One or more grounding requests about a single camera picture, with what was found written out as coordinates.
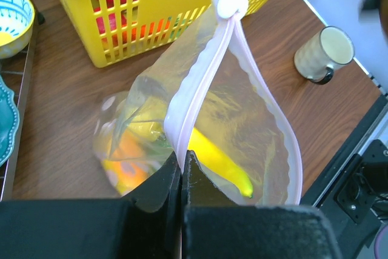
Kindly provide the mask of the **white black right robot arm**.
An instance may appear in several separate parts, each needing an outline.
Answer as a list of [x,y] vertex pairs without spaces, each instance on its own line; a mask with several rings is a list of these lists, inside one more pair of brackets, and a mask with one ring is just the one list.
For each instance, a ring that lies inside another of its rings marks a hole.
[[372,12],[378,12],[383,35],[387,38],[387,0],[362,0],[359,16],[366,17]]

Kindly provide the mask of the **yellow banana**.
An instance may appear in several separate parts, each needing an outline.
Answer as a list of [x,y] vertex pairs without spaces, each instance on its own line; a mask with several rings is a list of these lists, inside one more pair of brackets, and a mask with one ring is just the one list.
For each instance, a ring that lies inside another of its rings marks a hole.
[[252,197],[253,184],[246,171],[196,128],[192,130],[188,149],[196,153],[201,164],[236,186],[242,196]]

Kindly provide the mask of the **clear zip top bag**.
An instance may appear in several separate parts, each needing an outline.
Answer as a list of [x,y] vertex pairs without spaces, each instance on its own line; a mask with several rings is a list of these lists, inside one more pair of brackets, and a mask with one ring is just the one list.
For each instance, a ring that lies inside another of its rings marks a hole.
[[[253,184],[252,197],[244,197],[199,162],[210,181],[232,201],[300,202],[301,152],[247,43],[241,24],[247,9],[248,0],[212,0],[128,91],[103,101],[93,136],[93,151],[100,162],[111,159],[122,134],[129,131],[145,152],[142,160],[149,177],[171,154],[183,170],[196,128],[243,168]],[[169,156],[147,155],[147,142],[158,138],[170,143]]]

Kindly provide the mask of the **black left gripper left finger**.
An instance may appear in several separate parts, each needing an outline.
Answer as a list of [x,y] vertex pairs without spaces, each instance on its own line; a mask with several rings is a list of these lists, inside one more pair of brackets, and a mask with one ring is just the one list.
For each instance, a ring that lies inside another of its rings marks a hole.
[[175,154],[122,198],[1,203],[2,258],[178,258]]

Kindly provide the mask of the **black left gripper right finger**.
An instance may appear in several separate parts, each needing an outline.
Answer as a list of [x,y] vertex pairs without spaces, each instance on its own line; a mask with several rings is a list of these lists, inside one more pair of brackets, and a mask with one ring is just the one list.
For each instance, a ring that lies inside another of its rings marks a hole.
[[186,154],[182,175],[183,258],[341,258],[328,219],[299,205],[240,206]]

